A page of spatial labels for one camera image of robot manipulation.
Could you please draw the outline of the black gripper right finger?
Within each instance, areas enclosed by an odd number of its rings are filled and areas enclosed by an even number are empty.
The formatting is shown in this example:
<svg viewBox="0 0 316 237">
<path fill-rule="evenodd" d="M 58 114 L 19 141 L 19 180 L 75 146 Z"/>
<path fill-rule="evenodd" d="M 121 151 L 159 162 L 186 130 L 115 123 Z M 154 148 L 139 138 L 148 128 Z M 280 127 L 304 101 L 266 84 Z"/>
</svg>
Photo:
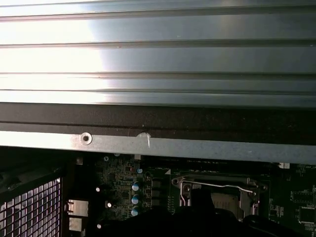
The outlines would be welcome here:
<svg viewBox="0 0 316 237">
<path fill-rule="evenodd" d="M 210 189 L 201 189 L 201 209 L 208 220 L 206 230 L 211 237 L 296 237 L 294 230 L 257 215 L 249 215 L 242 221 L 232 212 L 215 208 Z"/>
</svg>

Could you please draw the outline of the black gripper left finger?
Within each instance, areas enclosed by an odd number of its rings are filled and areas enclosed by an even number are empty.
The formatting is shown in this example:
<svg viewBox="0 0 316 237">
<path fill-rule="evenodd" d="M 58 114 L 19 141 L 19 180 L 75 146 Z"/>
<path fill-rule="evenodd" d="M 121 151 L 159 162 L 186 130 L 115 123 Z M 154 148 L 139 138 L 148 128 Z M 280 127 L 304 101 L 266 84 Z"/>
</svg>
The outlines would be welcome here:
<svg viewBox="0 0 316 237">
<path fill-rule="evenodd" d="M 113 221 L 103 228 L 105 237 L 200 237 L 202 224 L 202 189 L 192 192 L 191 206 L 181 207 L 174 214 L 163 207 L 154 207 L 124 221 Z"/>
</svg>

